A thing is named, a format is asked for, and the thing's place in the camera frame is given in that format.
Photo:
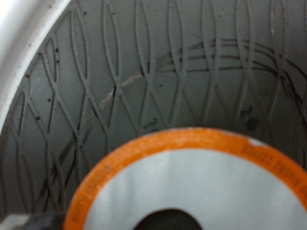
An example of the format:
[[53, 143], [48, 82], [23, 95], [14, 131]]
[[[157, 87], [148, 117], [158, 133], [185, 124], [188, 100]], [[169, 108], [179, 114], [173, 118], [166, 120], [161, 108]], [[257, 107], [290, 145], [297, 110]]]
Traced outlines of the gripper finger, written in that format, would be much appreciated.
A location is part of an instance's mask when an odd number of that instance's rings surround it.
[[12, 214], [0, 223], [0, 230], [63, 230], [65, 214]]

